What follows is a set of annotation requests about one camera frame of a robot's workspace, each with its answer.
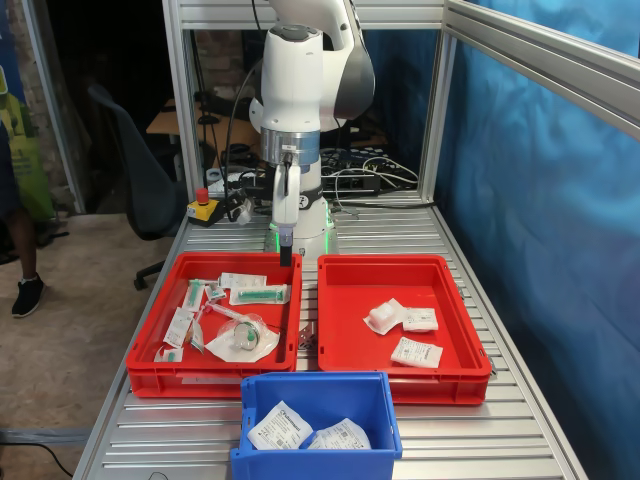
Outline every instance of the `white packet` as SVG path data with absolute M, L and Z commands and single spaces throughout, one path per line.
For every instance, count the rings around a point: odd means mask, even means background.
M 184 295 L 184 300 L 182 301 L 182 308 L 194 313 L 200 310 L 200 304 L 202 303 L 202 296 L 204 295 L 204 289 L 206 286 L 207 285 L 204 285 L 204 284 L 200 284 L 197 286 L 198 290 L 196 291 L 193 304 L 191 304 L 190 303 L 191 292 L 193 291 L 194 288 L 196 288 L 196 286 L 189 285 L 189 287 L 187 288 L 187 293 L 185 293 Z
M 395 298 L 392 298 L 371 310 L 369 316 L 364 318 L 364 323 L 378 335 L 386 335 L 389 330 L 402 323 L 406 316 L 407 309 L 400 305 Z
M 156 353 L 154 362 L 181 362 L 182 354 L 184 350 L 182 348 L 165 349 L 160 353 L 160 350 Z
M 191 325 L 193 335 L 191 335 L 191 346 L 204 354 L 204 338 L 202 335 L 202 327 L 199 322 L 193 322 Z
M 428 343 L 414 342 L 402 337 L 391 354 L 391 360 L 411 367 L 438 368 L 442 348 Z
M 245 350 L 236 346 L 234 342 L 234 329 L 229 329 L 205 345 L 205 348 L 213 353 L 216 357 L 225 362 L 232 363 L 255 363 L 261 358 L 269 355 L 280 341 L 280 334 L 273 333 L 266 326 L 260 325 L 261 322 L 252 321 L 249 316 L 243 316 L 241 320 L 235 320 L 235 323 L 251 323 L 259 332 L 258 344 L 253 350 Z
M 218 280 L 218 287 L 264 287 L 267 284 L 265 275 L 244 275 L 241 273 L 223 273 Z
M 204 287 L 204 293 L 207 295 L 207 299 L 210 302 L 227 297 L 227 294 L 222 288 L 217 287 L 214 289 L 214 288 L 211 288 L 211 285 L 207 285 L 206 287 Z
M 371 450 L 365 431 L 348 418 L 318 430 L 309 450 Z
M 282 305 L 291 299 L 289 285 L 269 287 L 234 287 L 229 295 L 229 305 L 269 304 Z
M 409 332 L 430 332 L 438 329 L 436 311 L 433 308 L 407 308 L 402 328 Z
M 312 433 L 311 425 L 280 402 L 249 431 L 247 438 L 258 450 L 295 450 Z
M 168 343 L 173 348 L 181 348 L 192 321 L 193 312 L 180 307 L 176 308 L 176 313 L 173 314 L 163 342 Z

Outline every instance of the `blue plastic bin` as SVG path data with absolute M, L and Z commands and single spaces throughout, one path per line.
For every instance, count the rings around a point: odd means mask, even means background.
M 256 450 L 247 434 L 281 400 L 314 432 L 349 418 L 367 433 L 371 450 Z M 242 382 L 242 435 L 231 450 L 234 480 L 390 480 L 401 457 L 384 372 L 273 373 Z

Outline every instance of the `desk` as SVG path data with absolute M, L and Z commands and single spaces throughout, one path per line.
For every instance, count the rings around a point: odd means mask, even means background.
M 165 103 L 165 107 L 174 106 L 175 101 L 169 100 Z M 195 121 L 198 130 L 198 138 L 204 140 L 204 127 L 208 125 L 198 125 L 198 119 L 202 116 L 200 110 L 200 102 L 195 102 Z M 220 123 L 213 126 L 218 140 L 218 147 L 224 150 L 227 146 L 227 128 L 229 118 L 221 115 L 215 115 L 220 119 Z M 147 133 L 159 133 L 164 135 L 180 135 L 180 127 L 178 126 L 178 114 L 174 112 L 160 112 L 147 127 Z M 260 134 L 255 131 L 251 122 L 235 119 L 233 121 L 233 132 L 231 132 L 231 143 L 244 143 L 251 146 L 251 150 L 260 153 Z M 207 130 L 207 144 L 215 148 L 211 129 Z

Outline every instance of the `green poster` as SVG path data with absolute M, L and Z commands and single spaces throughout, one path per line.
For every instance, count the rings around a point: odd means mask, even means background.
M 13 37 L 8 32 L 6 10 L 0 11 L 0 118 L 9 134 L 13 171 L 20 198 L 36 221 L 54 216 L 40 146 L 25 103 Z

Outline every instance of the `red button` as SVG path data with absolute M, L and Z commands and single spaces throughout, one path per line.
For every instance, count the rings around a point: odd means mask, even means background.
M 209 191 L 206 188 L 199 188 L 196 190 L 196 201 L 200 205 L 206 205 L 209 203 Z

